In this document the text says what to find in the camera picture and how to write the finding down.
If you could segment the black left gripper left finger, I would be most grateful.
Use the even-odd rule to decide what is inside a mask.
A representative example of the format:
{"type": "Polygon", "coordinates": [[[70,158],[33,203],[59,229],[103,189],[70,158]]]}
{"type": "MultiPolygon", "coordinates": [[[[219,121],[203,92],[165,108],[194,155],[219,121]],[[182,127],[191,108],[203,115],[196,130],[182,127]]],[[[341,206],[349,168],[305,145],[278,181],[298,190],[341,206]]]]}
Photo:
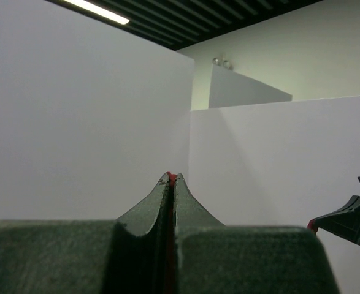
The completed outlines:
{"type": "Polygon", "coordinates": [[[162,293],[170,174],[115,220],[0,220],[0,293],[162,293]]]}

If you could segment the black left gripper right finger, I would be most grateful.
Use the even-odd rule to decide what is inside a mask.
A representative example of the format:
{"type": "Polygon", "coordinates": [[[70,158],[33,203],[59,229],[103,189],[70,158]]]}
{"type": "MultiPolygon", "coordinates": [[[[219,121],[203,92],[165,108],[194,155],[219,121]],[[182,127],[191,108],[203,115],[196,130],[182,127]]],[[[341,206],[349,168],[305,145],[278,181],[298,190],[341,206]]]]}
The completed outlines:
{"type": "Polygon", "coordinates": [[[177,293],[338,293],[324,247],[304,227],[229,226],[174,179],[177,293]]]}

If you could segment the dark red t shirt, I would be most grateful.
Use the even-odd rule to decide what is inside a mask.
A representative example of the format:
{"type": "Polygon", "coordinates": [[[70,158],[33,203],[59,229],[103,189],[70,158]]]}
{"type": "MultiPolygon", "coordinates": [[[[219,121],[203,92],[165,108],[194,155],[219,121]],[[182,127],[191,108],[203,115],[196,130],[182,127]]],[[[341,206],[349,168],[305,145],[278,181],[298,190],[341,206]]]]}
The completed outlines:
{"type": "Polygon", "coordinates": [[[169,177],[169,210],[167,216],[166,265],[164,273],[164,294],[175,293],[175,265],[174,265],[174,184],[176,174],[167,172],[169,177]]]}

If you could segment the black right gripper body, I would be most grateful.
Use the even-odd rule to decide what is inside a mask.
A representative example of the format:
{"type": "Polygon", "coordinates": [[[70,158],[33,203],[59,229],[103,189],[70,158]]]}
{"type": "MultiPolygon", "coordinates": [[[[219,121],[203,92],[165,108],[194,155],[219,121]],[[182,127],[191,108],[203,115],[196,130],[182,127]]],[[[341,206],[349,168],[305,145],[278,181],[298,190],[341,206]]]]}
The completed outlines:
{"type": "Polygon", "coordinates": [[[360,196],[354,195],[338,210],[312,219],[307,228],[313,233],[323,229],[360,246],[360,196]]]}

